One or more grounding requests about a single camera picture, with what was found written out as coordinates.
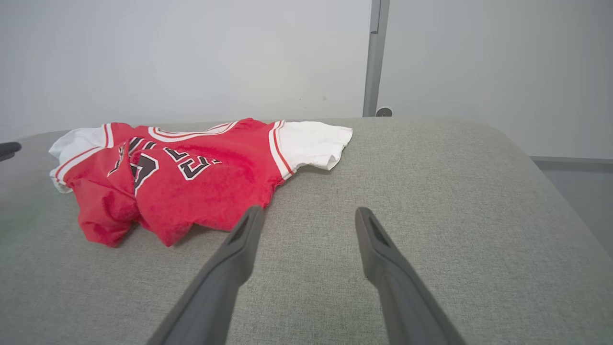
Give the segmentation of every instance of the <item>black number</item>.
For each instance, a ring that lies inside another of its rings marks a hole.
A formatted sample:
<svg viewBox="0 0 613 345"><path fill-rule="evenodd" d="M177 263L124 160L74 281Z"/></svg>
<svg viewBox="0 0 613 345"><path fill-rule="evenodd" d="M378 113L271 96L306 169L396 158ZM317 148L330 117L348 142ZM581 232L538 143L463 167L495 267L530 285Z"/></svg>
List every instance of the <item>black number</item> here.
<svg viewBox="0 0 613 345"><path fill-rule="evenodd" d="M134 181L134 195L138 192L143 182L149 178L153 173L159 169L158 160L145 155L140 154L139 163L136 166L136 181Z"/></svg>
<svg viewBox="0 0 613 345"><path fill-rule="evenodd" d="M178 153L177 151L173 150L173 149L169 149L168 147L164 148L164 151L166 151L166 153L168 153L172 159L174 159L175 161L180 161L182 160L185 156L188 155L187 152L183 152L183 153Z"/></svg>
<svg viewBox="0 0 613 345"><path fill-rule="evenodd" d="M194 160L191 158L179 165L179 170L181 171L183 177L185 177L186 180L189 181L195 179L196 176L198 176L202 171L204 171L204 169L208 168L211 165L203 156L198 156L198 160L200 161L200 164L193 167L190 166L194 163Z"/></svg>
<svg viewBox="0 0 613 345"><path fill-rule="evenodd" d="M143 150L151 150L155 145L157 145L155 142L150 141L145 144L145 147L143 147Z"/></svg>
<svg viewBox="0 0 613 345"><path fill-rule="evenodd" d="M143 138L139 138L139 137L132 138L132 140L130 140L130 148L128 149L128 155L131 154L132 151L134 151L136 147L139 145L139 143L143 140L144 140Z"/></svg>
<svg viewBox="0 0 613 345"><path fill-rule="evenodd" d="M114 173L115 171L117 171L117 169L119 169L119 164L121 163L121 160L123 159L123 145L119 146L119 160L117 160L117 163L115 163L115 167L109 171L109 173L107 174L108 176L111 176L112 173Z"/></svg>
<svg viewBox="0 0 613 345"><path fill-rule="evenodd" d="M130 170L132 170L132 177L136 181L136 173L139 171L139 166L134 163L130 163Z"/></svg>

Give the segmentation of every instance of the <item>red jersey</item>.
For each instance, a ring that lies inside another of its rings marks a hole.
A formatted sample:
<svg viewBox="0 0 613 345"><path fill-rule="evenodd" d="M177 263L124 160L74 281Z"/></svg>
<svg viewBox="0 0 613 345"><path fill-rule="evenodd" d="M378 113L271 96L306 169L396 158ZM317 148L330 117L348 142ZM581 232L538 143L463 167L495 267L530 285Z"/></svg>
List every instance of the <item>red jersey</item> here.
<svg viewBox="0 0 613 345"><path fill-rule="evenodd" d="M75 193L88 240L116 246L136 221L171 246L194 223L230 231L302 165L332 169L351 135L320 122L251 118L184 133L108 123L59 138L50 176Z"/></svg>

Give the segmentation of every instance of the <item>black object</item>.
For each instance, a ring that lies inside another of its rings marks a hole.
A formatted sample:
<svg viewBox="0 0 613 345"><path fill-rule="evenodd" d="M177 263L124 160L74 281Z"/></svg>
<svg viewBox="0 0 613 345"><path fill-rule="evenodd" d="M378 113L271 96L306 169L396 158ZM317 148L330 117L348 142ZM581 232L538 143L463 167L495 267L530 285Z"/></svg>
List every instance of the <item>black object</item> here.
<svg viewBox="0 0 613 345"><path fill-rule="evenodd" d="M376 117L390 117L392 116L392 109L389 108L381 108L379 110L377 110L377 113L375 114Z"/></svg>
<svg viewBox="0 0 613 345"><path fill-rule="evenodd" d="M264 215L253 206L204 265L149 340L224 344L238 288L250 277ZM379 290L391 344L465 344L371 210L356 210L366 278Z"/></svg>
<svg viewBox="0 0 613 345"><path fill-rule="evenodd" d="M238 288L249 279L264 222L250 207L148 344L224 344Z"/></svg>
<svg viewBox="0 0 613 345"><path fill-rule="evenodd" d="M464 344L419 276L375 215L356 210L357 240L366 278L379 290L391 344Z"/></svg>
<svg viewBox="0 0 613 345"><path fill-rule="evenodd" d="M0 161L7 160L15 156L15 152L21 150L18 142L5 142L0 144Z"/></svg>

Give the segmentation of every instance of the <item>jersey lettering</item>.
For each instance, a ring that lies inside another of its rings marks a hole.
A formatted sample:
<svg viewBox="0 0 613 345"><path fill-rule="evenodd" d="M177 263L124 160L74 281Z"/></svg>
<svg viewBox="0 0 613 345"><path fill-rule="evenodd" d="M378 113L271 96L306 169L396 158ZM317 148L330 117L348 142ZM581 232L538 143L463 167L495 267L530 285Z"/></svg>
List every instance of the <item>jersey lettering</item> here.
<svg viewBox="0 0 613 345"><path fill-rule="evenodd" d="M196 166L191 166L194 162L192 158L186 160L184 163L179 165L179 170L185 177L185 180L193 180L198 176L204 169L208 168L211 164L207 161L207 159L203 156L198 156L198 161L200 164Z"/></svg>
<svg viewBox="0 0 613 345"><path fill-rule="evenodd" d="M166 153L168 153L172 157L172 159L175 161L180 161L188 155L187 152L179 153L173 149L169 149L168 147L165 147L164 151L166 151Z"/></svg>
<svg viewBox="0 0 613 345"><path fill-rule="evenodd" d="M117 171L117 169L119 169L119 164L121 163L121 160L123 159L123 145L119 146L119 160L117 161L117 163L115 163L115 167L109 171L109 173L107 174L108 176L111 176L112 173L114 173L115 171Z"/></svg>
<svg viewBox="0 0 613 345"><path fill-rule="evenodd" d="M136 180L136 173L139 171L138 167L138 165L130 163L130 170L132 171L132 177L134 178L134 180Z"/></svg>
<svg viewBox="0 0 613 345"><path fill-rule="evenodd" d="M143 147L143 150L151 150L155 145L156 145L155 142L150 141L150 142L145 144L145 147Z"/></svg>
<svg viewBox="0 0 613 345"><path fill-rule="evenodd" d="M223 134L231 130L237 123L238 121L223 123L213 128L209 128L204 132L168 132L160 130L158 127L149 127L148 131L149 135L157 141L177 142L193 139L199 136L213 136Z"/></svg>
<svg viewBox="0 0 613 345"><path fill-rule="evenodd" d="M143 138L139 137L132 138L132 140L130 140L130 148L128 149L128 154L131 154L139 146L139 143L143 140Z"/></svg>
<svg viewBox="0 0 613 345"><path fill-rule="evenodd" d="M134 181L134 195L139 191L140 186L143 185L143 182L148 179L153 173L155 173L159 169L158 160L145 155L144 153L140 154L139 163L136 167L136 181Z"/></svg>

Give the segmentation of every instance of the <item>gray metal bar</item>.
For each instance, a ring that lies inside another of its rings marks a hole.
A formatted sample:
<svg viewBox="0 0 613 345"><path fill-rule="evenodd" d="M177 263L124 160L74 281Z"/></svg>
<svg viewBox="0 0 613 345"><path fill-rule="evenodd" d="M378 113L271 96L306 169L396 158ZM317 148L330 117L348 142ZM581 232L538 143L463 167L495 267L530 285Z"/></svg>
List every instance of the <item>gray metal bar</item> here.
<svg viewBox="0 0 613 345"><path fill-rule="evenodd" d="M238 288L249 279L264 224L251 206L170 310L149 345L225 344Z"/></svg>
<svg viewBox="0 0 613 345"><path fill-rule="evenodd" d="M371 210L356 210L364 275L379 290L390 344L465 342Z"/></svg>
<svg viewBox="0 0 613 345"><path fill-rule="evenodd" d="M375 116L376 113L388 13L389 0L373 0L370 13L370 39L368 41L363 117Z"/></svg>
<svg viewBox="0 0 613 345"><path fill-rule="evenodd" d="M572 157L542 157L530 156L533 161L554 161L559 163L590 163L613 164L613 160L606 158L572 158Z"/></svg>

